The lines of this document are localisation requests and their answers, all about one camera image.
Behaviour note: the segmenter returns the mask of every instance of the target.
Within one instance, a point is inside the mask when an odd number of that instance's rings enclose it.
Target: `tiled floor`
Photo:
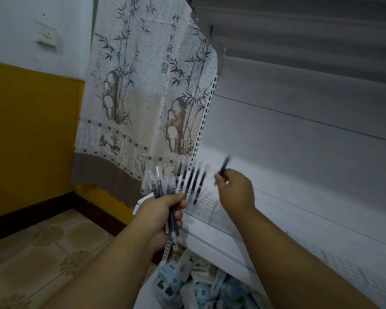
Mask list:
[[[113,238],[75,210],[0,240],[0,309],[35,309]]]

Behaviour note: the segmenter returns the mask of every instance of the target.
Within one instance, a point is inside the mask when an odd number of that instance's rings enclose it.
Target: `hand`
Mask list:
[[[226,169],[224,177],[217,173],[214,179],[219,190],[220,203],[232,220],[252,214],[256,209],[253,186],[243,173]]]
[[[165,195],[160,198],[146,199],[137,210],[134,216],[134,224],[138,224],[152,238],[154,250],[162,249],[166,246],[167,238],[164,226],[169,217],[169,208],[175,205],[176,225],[180,229],[183,226],[183,213],[179,209],[187,207],[187,201],[184,200],[184,194]]]

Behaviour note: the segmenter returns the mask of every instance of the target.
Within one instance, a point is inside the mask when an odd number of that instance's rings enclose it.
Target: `light switch plate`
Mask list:
[[[37,42],[56,47],[57,46],[57,30],[47,27],[41,23],[36,23]]]

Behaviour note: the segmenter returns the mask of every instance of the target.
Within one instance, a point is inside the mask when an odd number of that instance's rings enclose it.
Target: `bamboo print curtain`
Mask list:
[[[99,0],[71,181],[133,207],[192,154],[217,57],[185,0]]]

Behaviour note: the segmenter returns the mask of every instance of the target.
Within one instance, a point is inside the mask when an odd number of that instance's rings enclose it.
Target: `merchandise pile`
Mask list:
[[[265,309],[269,299],[250,289],[189,249],[181,249],[160,267],[155,297],[172,309]]]

